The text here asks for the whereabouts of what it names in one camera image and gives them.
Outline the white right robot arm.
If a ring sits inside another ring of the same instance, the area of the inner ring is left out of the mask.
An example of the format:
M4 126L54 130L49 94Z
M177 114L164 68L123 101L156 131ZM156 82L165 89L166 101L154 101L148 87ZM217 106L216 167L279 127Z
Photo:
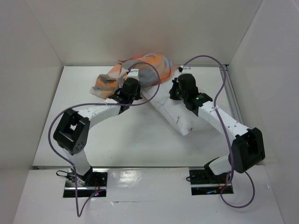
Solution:
M222 174L244 173L265 159L262 132L239 123L205 93L199 92L192 74L181 74L172 80L170 99L180 100L185 108L224 134L229 154L217 157L204 166L204 178L216 182Z

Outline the orange grey checked pillowcase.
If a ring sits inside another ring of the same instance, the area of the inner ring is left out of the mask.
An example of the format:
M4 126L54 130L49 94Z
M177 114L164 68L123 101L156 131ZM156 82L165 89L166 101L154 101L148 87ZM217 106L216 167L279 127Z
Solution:
M178 67L163 54L147 54L119 61L108 73L99 74L90 93L106 99L123 86L127 76L137 77L141 87L166 82Z

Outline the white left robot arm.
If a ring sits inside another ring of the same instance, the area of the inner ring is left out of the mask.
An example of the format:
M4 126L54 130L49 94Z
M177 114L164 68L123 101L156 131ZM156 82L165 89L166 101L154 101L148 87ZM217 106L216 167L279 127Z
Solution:
M68 109L63 113L53 138L66 152L66 159L71 162L71 170L76 175L75 180L81 186L90 186L94 178L93 168L84 151L89 130L96 124L125 112L135 100L141 99L140 91L140 82L129 77L103 105L80 111Z

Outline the white pillow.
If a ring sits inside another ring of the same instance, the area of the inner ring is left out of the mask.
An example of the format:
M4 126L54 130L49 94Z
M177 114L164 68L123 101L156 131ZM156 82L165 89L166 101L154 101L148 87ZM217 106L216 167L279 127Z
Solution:
M170 99L169 90L170 86L167 84L160 85L158 93L150 103L175 130L186 136L190 133L214 129L207 121L187 110L182 101Z

